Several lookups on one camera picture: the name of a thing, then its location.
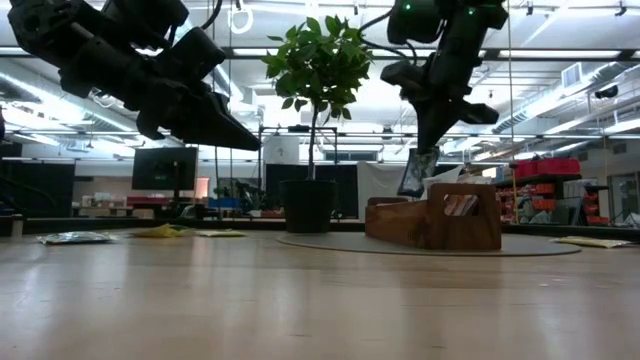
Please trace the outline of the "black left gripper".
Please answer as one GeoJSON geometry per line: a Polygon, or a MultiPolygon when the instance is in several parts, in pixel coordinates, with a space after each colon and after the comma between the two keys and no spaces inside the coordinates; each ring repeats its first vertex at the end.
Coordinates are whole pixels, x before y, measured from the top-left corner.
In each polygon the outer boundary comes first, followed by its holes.
{"type": "Polygon", "coordinates": [[[203,83],[163,76],[155,57],[180,39],[181,0],[9,0],[18,45],[55,66],[61,88],[86,98],[100,90],[137,114],[140,134],[169,130],[185,143],[257,151],[260,141],[231,116],[228,98],[203,83]]]}

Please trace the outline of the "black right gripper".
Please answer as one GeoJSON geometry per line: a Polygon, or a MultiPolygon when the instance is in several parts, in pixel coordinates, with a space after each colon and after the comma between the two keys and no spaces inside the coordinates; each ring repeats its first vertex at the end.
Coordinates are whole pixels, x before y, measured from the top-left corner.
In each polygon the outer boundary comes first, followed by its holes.
{"type": "Polygon", "coordinates": [[[465,100],[472,92],[469,81],[473,70],[482,64],[480,52],[480,45],[457,50],[453,45],[439,45],[421,66],[398,61],[383,68],[380,78],[400,86],[400,96],[416,111],[419,155],[427,154],[458,121],[471,125],[498,121],[499,113],[494,108],[465,100]]]}

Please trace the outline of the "black green tea packet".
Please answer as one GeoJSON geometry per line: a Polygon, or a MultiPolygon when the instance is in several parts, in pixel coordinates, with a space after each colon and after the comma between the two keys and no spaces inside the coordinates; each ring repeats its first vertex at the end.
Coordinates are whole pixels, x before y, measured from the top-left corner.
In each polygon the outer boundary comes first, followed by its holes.
{"type": "Polygon", "coordinates": [[[417,148],[412,148],[397,195],[420,198],[424,193],[423,180],[433,176],[439,157],[438,147],[432,147],[424,154],[419,154],[417,148]]]}

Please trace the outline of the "lemon lime tea packet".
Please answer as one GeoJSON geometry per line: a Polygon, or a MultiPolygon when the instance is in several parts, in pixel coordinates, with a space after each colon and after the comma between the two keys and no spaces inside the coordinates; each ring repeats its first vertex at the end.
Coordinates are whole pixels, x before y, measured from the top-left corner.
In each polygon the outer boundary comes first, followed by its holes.
{"type": "Polygon", "coordinates": [[[73,231],[37,236],[43,245],[75,245],[75,244],[103,244],[117,241],[118,237],[109,233],[91,231],[73,231]]]}

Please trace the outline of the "wooden tea organizer box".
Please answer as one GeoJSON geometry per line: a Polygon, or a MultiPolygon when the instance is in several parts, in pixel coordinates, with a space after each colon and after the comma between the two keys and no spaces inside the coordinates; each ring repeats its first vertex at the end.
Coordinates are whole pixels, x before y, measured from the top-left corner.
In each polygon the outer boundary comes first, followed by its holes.
{"type": "Polygon", "coordinates": [[[425,250],[500,250],[500,209],[492,185],[439,183],[428,198],[372,198],[365,210],[365,234],[374,239],[425,250]],[[477,195],[466,216],[444,214],[448,194],[477,195]]]}

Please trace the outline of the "yellow green tea packet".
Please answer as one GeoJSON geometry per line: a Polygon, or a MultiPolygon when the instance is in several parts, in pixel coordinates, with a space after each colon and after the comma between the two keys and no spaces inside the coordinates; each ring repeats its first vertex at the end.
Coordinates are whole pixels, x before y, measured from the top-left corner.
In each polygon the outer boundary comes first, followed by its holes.
{"type": "Polygon", "coordinates": [[[138,238],[176,238],[192,236],[195,233],[196,230],[190,227],[175,224],[163,224],[153,228],[134,231],[130,236],[138,238]]]}

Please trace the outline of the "yellow tea packet blue print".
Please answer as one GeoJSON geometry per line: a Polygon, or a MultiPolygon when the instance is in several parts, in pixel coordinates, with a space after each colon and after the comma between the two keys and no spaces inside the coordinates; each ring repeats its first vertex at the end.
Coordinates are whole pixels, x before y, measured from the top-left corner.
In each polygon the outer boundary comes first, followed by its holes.
{"type": "Polygon", "coordinates": [[[553,238],[551,239],[551,242],[575,245],[580,247],[594,247],[594,248],[604,248],[604,249],[621,248],[621,247],[632,245],[631,241],[596,239],[596,238],[587,238],[587,237],[578,237],[578,236],[553,238]]]}

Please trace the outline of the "black monitor on stand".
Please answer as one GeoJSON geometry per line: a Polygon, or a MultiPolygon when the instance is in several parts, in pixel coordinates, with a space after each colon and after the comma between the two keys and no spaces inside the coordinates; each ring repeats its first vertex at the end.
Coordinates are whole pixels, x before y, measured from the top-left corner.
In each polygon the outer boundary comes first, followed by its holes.
{"type": "Polygon", "coordinates": [[[172,191],[169,208],[180,211],[181,191],[195,189],[198,149],[162,147],[136,149],[133,161],[132,189],[172,191]]]}

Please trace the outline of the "white hanging sheet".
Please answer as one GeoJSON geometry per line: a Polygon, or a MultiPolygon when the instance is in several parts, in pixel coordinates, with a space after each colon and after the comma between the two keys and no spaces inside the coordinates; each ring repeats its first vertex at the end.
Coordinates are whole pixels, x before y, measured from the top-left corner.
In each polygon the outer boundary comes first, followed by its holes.
{"type": "Polygon", "coordinates": [[[403,165],[360,161],[357,167],[358,218],[365,221],[367,202],[372,197],[395,197],[404,174],[403,165]]]}

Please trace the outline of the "green potted plant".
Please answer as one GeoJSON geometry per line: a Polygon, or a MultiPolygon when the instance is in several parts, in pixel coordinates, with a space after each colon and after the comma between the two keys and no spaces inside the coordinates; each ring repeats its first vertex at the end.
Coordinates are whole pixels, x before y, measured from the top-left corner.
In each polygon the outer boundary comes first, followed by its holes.
{"type": "Polygon", "coordinates": [[[283,99],[284,110],[312,110],[309,125],[307,175],[280,184],[286,230],[294,234],[326,233],[334,212],[338,186],[315,176],[314,148],[319,121],[351,118],[349,106],[368,78],[372,53],[349,20],[337,15],[323,21],[308,17],[282,35],[270,35],[277,44],[262,62],[266,78],[283,99]]]}

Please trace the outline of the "black partition panel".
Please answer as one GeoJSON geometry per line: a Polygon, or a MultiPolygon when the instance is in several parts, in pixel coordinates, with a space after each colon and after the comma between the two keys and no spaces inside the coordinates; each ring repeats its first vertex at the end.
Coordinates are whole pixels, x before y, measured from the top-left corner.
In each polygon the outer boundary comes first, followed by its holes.
{"type": "Polygon", "coordinates": [[[314,178],[309,180],[307,175],[307,165],[267,164],[264,208],[279,210],[309,203],[311,210],[320,210],[331,205],[334,217],[359,217],[355,165],[315,165],[314,178]]]}

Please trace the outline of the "storage shelf rack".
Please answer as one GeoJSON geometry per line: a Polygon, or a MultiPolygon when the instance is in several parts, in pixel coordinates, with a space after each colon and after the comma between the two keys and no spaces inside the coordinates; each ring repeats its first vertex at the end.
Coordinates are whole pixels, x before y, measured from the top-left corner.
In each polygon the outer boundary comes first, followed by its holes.
{"type": "Polygon", "coordinates": [[[597,179],[573,175],[534,175],[495,184],[503,224],[609,226],[601,210],[608,190],[597,179]]]}

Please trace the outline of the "round grey mat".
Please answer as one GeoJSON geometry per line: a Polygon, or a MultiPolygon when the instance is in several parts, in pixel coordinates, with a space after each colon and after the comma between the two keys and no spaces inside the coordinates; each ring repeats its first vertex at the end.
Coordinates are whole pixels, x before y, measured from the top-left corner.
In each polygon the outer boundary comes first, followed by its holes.
{"type": "Polygon", "coordinates": [[[356,232],[332,232],[326,234],[284,234],[277,238],[282,244],[305,248],[414,256],[450,257],[537,257],[576,254],[576,245],[553,242],[549,238],[506,234],[502,236],[500,250],[425,250],[408,245],[385,242],[356,232]]]}

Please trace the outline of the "black aluminium table frame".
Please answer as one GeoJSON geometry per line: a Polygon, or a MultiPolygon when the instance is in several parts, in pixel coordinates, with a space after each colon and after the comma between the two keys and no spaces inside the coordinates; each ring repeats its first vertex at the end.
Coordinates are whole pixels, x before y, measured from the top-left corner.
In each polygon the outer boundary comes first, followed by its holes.
{"type": "MultiPolygon", "coordinates": [[[[12,233],[16,221],[22,222],[22,234],[44,234],[69,231],[123,230],[133,228],[151,228],[165,224],[159,219],[138,218],[24,218],[17,216],[0,216],[0,236],[12,233]]],[[[195,229],[234,229],[251,231],[284,231],[282,219],[246,220],[232,219],[225,221],[205,221],[193,219],[177,219],[171,224],[178,224],[195,229]]],[[[561,226],[561,225],[503,225],[503,234],[519,234],[545,237],[581,236],[597,239],[623,240],[640,244],[640,229],[620,227],[594,226],[561,226]]]]}

